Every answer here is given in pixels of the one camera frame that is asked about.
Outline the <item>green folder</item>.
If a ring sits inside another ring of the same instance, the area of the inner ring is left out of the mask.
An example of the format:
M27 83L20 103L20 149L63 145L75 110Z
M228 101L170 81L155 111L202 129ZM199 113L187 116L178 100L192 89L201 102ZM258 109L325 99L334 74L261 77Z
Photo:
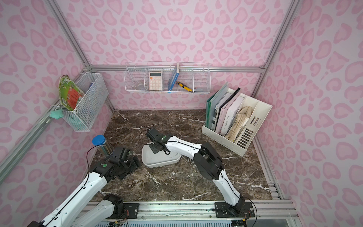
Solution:
M213 96L211 96L207 100L207 108L206 108L206 122L205 126L209 129L212 128L212 122L215 112L216 104L223 98L223 96L228 92L228 83L225 83L222 88L217 91Z

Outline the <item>white calculator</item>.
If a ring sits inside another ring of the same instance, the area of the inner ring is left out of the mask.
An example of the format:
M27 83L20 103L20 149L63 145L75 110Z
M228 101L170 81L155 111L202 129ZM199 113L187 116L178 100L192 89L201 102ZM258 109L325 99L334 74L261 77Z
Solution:
M149 73L149 90L162 91L162 73L150 72Z

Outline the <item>blue book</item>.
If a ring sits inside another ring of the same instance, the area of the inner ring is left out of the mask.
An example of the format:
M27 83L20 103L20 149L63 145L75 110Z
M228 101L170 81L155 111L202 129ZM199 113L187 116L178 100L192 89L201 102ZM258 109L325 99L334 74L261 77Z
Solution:
M171 77L168 81L168 87L167 87L167 91L172 91L173 90L173 87L175 85L175 83L177 82L177 79L179 77L179 74L180 74L180 64L177 63L172 74L171 74Z

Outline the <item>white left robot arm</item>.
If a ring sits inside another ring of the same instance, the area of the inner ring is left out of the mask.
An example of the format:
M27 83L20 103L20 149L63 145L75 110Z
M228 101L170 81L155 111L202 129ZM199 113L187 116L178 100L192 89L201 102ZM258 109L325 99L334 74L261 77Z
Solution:
M109 194L95 208L78 215L91 199L111 180L125 179L141 166L126 147L116 147L112 154L98 161L80 185L53 212L41 221L33 220L29 227L94 227L105 219L128 219L130 212L121 196Z

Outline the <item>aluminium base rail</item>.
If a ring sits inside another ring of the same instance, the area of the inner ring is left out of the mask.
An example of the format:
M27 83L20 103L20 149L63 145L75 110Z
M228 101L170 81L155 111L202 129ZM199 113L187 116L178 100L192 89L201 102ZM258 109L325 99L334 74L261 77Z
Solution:
M218 220L215 201L138 201L138 208L128 214L128 221L187 221ZM255 217L248 214L251 220L261 219L298 219L298 214L290 200L257 200L251 201Z

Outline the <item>beige desktop file organizer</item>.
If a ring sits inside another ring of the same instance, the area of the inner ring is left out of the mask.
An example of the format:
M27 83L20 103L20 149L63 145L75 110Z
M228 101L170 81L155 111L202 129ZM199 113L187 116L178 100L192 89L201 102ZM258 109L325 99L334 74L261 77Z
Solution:
M244 98L242 107L251 107L252 114L246 125L242 128L242 131L238 134L235 142L226 139L222 135L208 129L206 126L202 127L202 133L242 157L271 111L272 105L243 93L240 96Z

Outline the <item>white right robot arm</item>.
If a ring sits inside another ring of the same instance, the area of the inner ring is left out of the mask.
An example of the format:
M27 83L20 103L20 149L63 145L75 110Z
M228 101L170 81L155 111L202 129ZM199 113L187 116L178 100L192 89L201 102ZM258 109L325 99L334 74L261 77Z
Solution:
M216 185L225 202L236 211L242 209L245 198L232 185L227 176L223 159L210 143L187 142L174 135L164 135L155 128L147 129L146 136L150 139L149 147L155 154L161 151L166 154L174 152L192 159L199 173Z

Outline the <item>green red snack bag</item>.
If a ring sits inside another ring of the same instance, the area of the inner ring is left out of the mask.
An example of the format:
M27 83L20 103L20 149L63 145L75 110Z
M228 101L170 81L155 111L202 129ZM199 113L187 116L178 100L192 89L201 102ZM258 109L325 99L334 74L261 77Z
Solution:
M68 75L60 78L58 92L60 103L69 111L73 111L85 95Z

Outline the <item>beige paper stack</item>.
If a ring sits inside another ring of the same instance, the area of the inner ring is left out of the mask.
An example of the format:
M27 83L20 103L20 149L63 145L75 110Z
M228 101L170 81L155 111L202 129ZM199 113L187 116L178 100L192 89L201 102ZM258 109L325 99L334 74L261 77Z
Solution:
M225 135L225 138L231 142L236 142L237 137L240 135L246 126L249 118L252 115L252 107L243 107L235 116L232 127Z

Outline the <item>white mesh wall basket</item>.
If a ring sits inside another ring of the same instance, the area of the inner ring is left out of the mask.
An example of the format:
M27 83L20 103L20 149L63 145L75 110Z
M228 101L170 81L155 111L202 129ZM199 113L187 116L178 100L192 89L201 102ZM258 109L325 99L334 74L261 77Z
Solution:
M100 73L86 72L75 83L85 95L73 111L61 104L63 119L74 131L90 131L109 93Z

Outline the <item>pink white binder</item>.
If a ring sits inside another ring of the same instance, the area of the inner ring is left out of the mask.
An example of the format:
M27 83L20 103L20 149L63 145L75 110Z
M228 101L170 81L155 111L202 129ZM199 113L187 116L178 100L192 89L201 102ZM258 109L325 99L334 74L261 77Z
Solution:
M225 118L225 124L222 128L222 132L219 134L221 136L225 136L232 126L233 120L237 112L240 110L240 106L244 101L245 96L242 96L241 93L239 97L233 102L227 112L227 116Z

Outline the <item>yellow utility knife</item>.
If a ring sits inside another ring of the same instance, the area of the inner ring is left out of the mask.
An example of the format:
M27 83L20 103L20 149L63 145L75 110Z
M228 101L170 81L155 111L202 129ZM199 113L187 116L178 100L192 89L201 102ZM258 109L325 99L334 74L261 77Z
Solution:
M187 87L187 86L186 86L186 85L184 85L183 83L178 82L178 85L179 85L180 87L182 87L183 89L185 89L186 91L188 91L188 92L192 92L192 89L190 89L189 87Z

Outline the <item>white plastic storage box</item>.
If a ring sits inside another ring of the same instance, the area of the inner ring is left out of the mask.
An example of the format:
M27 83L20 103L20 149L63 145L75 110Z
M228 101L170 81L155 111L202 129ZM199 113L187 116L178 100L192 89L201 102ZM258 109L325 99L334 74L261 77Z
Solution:
M176 152L171 152L169 155L166 155L163 151L154 154L149 147L149 143L147 145L144 145L142 149L142 162L149 168L178 163L181 159L181 156L181 154Z

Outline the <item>blue lidded metal can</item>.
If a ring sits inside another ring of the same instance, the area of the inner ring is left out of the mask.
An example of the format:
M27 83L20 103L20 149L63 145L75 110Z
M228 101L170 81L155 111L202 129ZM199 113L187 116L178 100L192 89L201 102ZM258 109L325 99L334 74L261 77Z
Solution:
M107 141L104 135L97 135L93 138L92 144L97 146L98 149L105 155L109 156L113 153L113 146Z

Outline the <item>clear tape roll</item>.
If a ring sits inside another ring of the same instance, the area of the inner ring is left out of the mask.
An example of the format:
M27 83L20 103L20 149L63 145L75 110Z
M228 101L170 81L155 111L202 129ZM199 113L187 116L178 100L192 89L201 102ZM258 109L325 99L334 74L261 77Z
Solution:
M136 91L145 91L145 82L144 81L138 81L135 85Z

